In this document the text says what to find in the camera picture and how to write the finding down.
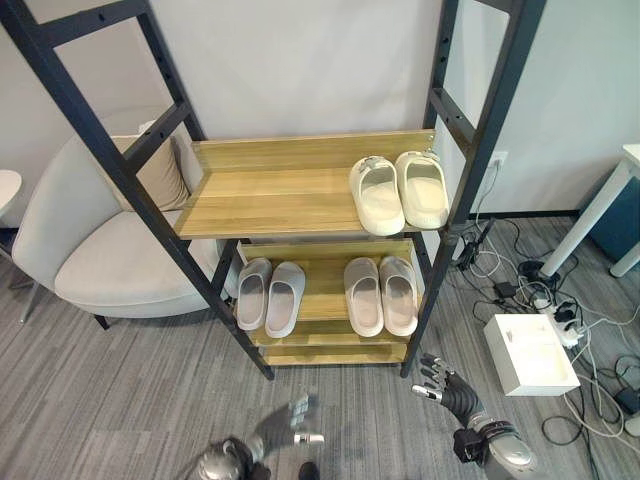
wooden shelf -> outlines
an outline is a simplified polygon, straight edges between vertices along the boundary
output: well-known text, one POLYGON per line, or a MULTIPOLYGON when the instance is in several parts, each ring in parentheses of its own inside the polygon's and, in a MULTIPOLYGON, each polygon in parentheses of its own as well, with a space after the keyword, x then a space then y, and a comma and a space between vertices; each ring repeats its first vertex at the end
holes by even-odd
POLYGON ((181 238, 363 233, 349 189, 359 159, 425 150, 433 130, 194 143, 205 175, 181 238))
POLYGON ((395 345, 406 344, 410 337, 396 337, 386 330, 375 337, 361 337, 351 328, 348 320, 327 322, 301 322, 293 333, 285 338, 271 338, 264 328, 252 332, 249 337, 254 345, 309 347, 325 345, 395 345))
POLYGON ((344 268, 356 257, 370 257, 376 263, 387 255, 411 262, 413 244, 410 240, 374 240, 370 242, 298 243, 242 245, 242 252, 251 260, 266 257, 275 268, 280 262, 300 265, 306 275, 306 285, 298 322, 344 320, 348 322, 344 296, 344 268))
POLYGON ((269 347, 264 359, 269 365, 347 365, 402 363, 406 345, 269 347))

pillow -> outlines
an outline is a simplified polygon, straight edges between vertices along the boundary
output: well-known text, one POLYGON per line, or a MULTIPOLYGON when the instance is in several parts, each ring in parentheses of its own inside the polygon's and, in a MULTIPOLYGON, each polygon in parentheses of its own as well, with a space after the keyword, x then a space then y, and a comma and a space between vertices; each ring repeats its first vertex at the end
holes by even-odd
MULTIPOLYGON (((118 150, 124 152, 138 137, 139 135, 122 135, 113 136, 111 139, 118 150)), ((120 193, 111 178, 104 171, 103 174, 122 209, 126 212, 133 212, 133 207, 124 198, 124 195, 120 193)), ((163 212, 180 210, 189 198, 189 190, 178 169, 169 138, 160 145, 158 150, 138 171, 137 177, 151 196, 151 199, 163 212)))

chair cushion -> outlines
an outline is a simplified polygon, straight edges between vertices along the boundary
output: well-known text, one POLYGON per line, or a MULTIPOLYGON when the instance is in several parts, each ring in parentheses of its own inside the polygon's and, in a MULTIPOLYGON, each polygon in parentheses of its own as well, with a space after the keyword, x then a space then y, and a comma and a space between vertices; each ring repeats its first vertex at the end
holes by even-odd
MULTIPOLYGON (((120 152, 124 152, 140 135, 113 136, 111 139, 120 152)), ((111 178, 98 165, 99 171, 113 190, 113 195, 120 203, 122 210, 133 212, 133 207, 115 186, 111 178)), ((182 179, 176 163, 171 138, 164 141, 138 172, 138 180, 149 193, 149 196, 163 212, 180 210, 189 198, 189 190, 182 179)))
MULTIPOLYGON (((180 212, 165 212, 173 224, 180 212)), ((211 279, 218 263, 215 240, 194 240, 189 252, 211 279)), ((236 290, 230 272, 225 288, 236 290)), ((207 303, 136 213, 121 212, 96 229, 69 256, 55 293, 92 313, 120 317, 176 315, 207 303)))

slipper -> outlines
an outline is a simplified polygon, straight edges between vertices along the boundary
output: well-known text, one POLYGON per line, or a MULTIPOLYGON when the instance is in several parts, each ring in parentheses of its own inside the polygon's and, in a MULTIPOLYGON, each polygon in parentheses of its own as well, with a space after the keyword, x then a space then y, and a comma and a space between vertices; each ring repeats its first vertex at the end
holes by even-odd
POLYGON ((304 270, 293 262, 282 262, 273 271, 265 325, 267 335, 272 338, 283 338, 293 331, 298 318, 304 284, 304 270))
POLYGON ((443 226, 449 217, 449 198, 437 155, 405 152, 396 160, 396 170, 407 222, 424 229, 443 226))
POLYGON ((363 228, 374 235, 393 235, 404 228, 396 170, 384 157, 359 160, 349 174, 349 186, 363 228))
POLYGON ((380 262, 384 326, 393 335, 411 335, 418 326, 416 274, 400 257, 384 257, 380 262))
POLYGON ((384 320, 375 262, 366 257, 351 260, 344 269, 344 287, 354 332, 362 337, 378 335, 384 320))
POLYGON ((271 262, 254 258, 238 275, 238 327, 255 330, 264 324, 267 315, 268 285, 271 280, 271 262))

shoe rack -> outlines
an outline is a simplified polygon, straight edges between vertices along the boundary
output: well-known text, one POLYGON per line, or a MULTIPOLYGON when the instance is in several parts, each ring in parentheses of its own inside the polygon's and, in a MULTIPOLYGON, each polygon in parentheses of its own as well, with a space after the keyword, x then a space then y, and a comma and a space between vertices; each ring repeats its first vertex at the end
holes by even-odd
POLYGON ((204 132, 149 0, 120 0, 45 23, 36 21, 24 0, 3 0, 0 21, 103 170, 265 377, 274 378, 272 366, 276 365, 347 363, 401 363, 400 374, 406 377, 498 140, 545 6, 545 0, 476 1, 509 17, 476 126, 444 86, 458 10, 458 0, 444 0, 423 130, 270 140, 204 141, 204 132), (55 48, 134 17, 173 104, 127 151, 120 153, 55 48), (372 154, 394 161, 405 151, 425 150, 433 142, 437 117, 462 152, 465 165, 447 223, 438 231, 440 245, 432 266, 422 233, 408 226, 394 238, 357 240, 364 232, 349 191, 348 172, 357 160, 372 154), (205 175, 174 228, 136 174, 181 123, 195 142, 194 150, 205 175), (300 241, 316 236, 333 239, 312 248, 300 241), (227 239, 211 280, 188 251, 189 240, 194 238, 227 239), (271 239, 272 244, 250 244, 250 239, 259 238, 271 239), (260 331, 246 335, 238 329, 233 311, 221 300, 224 280, 239 243, 245 256, 264 255, 274 262, 290 258, 309 269, 303 319, 288 339, 272 342, 260 331), (414 265, 418 264, 416 272, 421 272, 425 280, 416 331, 408 339, 384 334, 373 339, 354 337, 347 328, 350 325, 345 321, 344 299, 338 291, 342 289, 340 266, 343 268, 348 258, 377 257, 405 248, 413 249, 414 265))
MULTIPOLYGON (((395 238, 372 237, 358 220, 349 172, 360 158, 395 160, 425 151, 433 130, 261 140, 204 141, 194 151, 205 175, 178 219, 183 239, 238 239, 246 260, 268 258, 274 268, 293 261, 306 287, 294 331, 269 337, 249 332, 269 366, 402 363, 411 336, 386 330, 361 337, 351 328, 344 293, 347 263, 395 255, 421 272, 409 225, 395 238)), ((427 271, 422 271, 426 278, 427 271)))

